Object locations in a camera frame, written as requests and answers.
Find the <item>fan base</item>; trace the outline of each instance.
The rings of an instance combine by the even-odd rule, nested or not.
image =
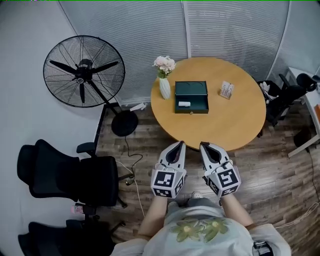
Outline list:
[[[125,110],[121,111],[113,118],[111,129],[115,135],[124,137],[132,134],[137,126],[137,115],[130,110]]]

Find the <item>green box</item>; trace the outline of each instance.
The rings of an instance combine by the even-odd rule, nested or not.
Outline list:
[[[179,102],[190,102],[190,106],[179,106]],[[207,114],[209,104],[206,81],[176,81],[174,112],[177,114]]]

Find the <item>bouquet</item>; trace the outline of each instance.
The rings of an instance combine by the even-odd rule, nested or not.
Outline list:
[[[153,66],[158,68],[157,76],[159,78],[164,79],[167,78],[167,76],[172,72],[172,70],[175,69],[176,62],[169,56],[159,56],[155,59]]]

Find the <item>window blind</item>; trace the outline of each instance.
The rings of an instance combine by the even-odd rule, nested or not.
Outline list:
[[[272,66],[286,24],[286,1],[184,1],[192,57],[232,62],[257,81]]]
[[[320,4],[292,1],[288,27],[270,80],[279,84],[279,74],[293,67],[314,74],[320,65]]]
[[[186,28],[180,1],[61,1],[79,35],[106,40],[121,54],[125,79],[121,103],[149,99],[157,77],[156,57],[187,58]]]

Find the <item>white t-shirt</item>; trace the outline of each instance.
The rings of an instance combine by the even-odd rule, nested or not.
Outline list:
[[[248,231],[220,209],[194,206],[167,216],[150,241],[119,243],[111,256],[252,256],[254,242],[261,241],[269,244],[274,256],[291,256],[289,245],[271,224]]]

